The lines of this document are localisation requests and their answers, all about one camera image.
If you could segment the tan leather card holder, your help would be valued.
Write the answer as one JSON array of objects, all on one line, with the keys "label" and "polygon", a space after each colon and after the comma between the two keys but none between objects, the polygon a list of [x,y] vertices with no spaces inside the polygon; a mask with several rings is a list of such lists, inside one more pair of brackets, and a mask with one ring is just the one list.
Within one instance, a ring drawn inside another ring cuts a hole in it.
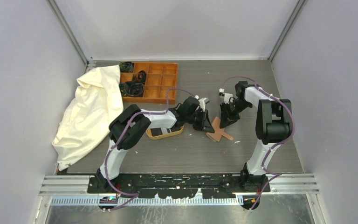
[{"label": "tan leather card holder", "polygon": [[228,140],[234,140],[233,136],[225,132],[225,128],[220,128],[219,117],[215,117],[212,122],[212,127],[214,128],[214,133],[207,132],[206,136],[211,139],[213,142],[220,142],[221,138],[224,137]]}]

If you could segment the yellow oval tray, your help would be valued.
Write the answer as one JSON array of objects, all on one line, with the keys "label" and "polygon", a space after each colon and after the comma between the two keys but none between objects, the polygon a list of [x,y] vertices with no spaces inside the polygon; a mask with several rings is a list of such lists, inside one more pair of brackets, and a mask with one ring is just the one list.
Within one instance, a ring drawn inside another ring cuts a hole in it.
[{"label": "yellow oval tray", "polygon": [[153,137],[153,136],[151,136],[151,129],[147,129],[146,135],[151,140],[159,140],[159,139],[168,138],[168,137],[172,137],[172,136],[181,134],[183,132],[183,130],[184,130],[184,126],[173,127],[173,128],[163,128],[163,133],[164,133],[163,135]]}]

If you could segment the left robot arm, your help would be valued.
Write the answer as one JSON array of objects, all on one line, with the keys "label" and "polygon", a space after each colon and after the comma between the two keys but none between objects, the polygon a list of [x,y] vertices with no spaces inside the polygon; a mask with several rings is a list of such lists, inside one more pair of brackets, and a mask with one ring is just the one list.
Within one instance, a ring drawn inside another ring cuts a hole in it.
[{"label": "left robot arm", "polygon": [[194,130],[213,133],[206,105],[208,98],[188,97],[184,103],[163,111],[148,111],[132,104],[109,125],[109,147],[103,164],[97,171],[99,187],[113,192],[117,187],[119,169],[129,149],[134,147],[147,130],[162,134],[178,132],[184,124]]}]

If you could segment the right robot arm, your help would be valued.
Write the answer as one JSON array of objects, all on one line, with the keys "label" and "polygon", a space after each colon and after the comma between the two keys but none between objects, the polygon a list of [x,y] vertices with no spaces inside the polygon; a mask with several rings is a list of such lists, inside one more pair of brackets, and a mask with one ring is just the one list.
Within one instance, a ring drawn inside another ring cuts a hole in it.
[{"label": "right robot arm", "polygon": [[241,188],[247,192],[253,191],[268,181],[267,166],[275,150],[294,133],[291,101],[279,99],[268,94],[261,86],[247,81],[240,81],[235,85],[235,94],[226,93],[221,88],[219,95],[223,98],[220,105],[220,128],[237,122],[245,109],[257,109],[257,144],[240,174]]}]

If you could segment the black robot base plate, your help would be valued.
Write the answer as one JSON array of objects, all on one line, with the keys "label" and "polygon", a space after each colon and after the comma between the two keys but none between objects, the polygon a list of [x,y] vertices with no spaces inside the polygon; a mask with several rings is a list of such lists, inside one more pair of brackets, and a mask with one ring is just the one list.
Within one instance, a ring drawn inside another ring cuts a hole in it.
[{"label": "black robot base plate", "polygon": [[139,198],[194,198],[198,191],[204,199],[233,198],[236,193],[270,192],[266,175],[239,174],[119,174],[104,187],[92,176],[88,193],[114,193],[113,187],[124,197],[137,194]]}]

